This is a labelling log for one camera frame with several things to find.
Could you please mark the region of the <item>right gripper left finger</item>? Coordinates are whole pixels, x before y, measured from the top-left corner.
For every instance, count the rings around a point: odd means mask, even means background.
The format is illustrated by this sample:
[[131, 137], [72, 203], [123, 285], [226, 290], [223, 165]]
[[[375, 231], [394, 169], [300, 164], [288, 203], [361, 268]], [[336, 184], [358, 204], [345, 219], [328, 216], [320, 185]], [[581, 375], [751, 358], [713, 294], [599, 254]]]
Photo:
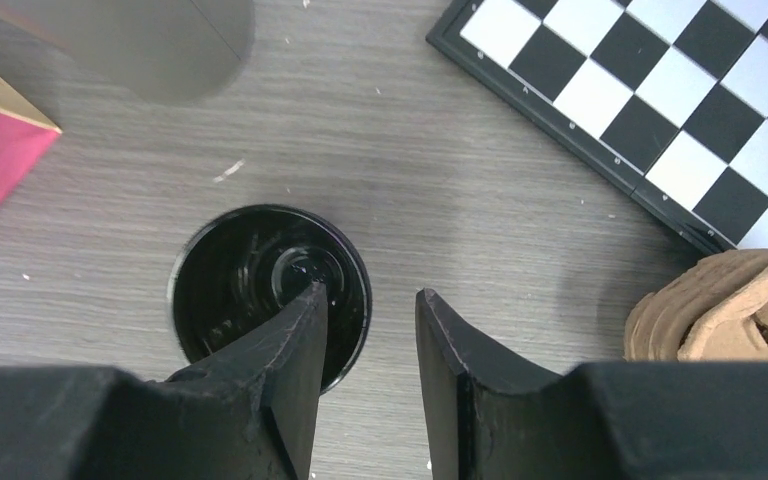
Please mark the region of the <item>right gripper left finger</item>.
[[0, 367], [0, 479], [304, 479], [327, 328], [313, 284], [162, 382], [112, 366]]

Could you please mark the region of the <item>black coffee cup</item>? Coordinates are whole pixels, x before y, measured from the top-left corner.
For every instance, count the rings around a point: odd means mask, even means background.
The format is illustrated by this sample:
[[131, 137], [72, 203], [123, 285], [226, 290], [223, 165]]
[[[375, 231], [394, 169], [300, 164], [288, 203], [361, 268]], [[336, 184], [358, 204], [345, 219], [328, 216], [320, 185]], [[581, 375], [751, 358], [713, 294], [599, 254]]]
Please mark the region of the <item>black coffee cup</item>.
[[297, 207], [248, 205], [213, 219], [185, 245], [168, 281], [185, 358], [196, 363], [229, 345], [313, 283], [327, 293], [328, 392], [356, 363], [370, 328], [372, 288], [360, 253], [331, 222]]

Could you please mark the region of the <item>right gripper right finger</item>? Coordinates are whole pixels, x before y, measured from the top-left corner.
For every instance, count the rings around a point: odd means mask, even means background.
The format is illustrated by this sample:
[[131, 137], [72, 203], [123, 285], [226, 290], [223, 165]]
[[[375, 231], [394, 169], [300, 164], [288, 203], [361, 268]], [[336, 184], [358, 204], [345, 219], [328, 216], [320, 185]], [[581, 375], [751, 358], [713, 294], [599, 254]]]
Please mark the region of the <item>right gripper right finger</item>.
[[768, 479], [768, 363], [595, 362], [557, 374], [415, 299], [437, 479]]

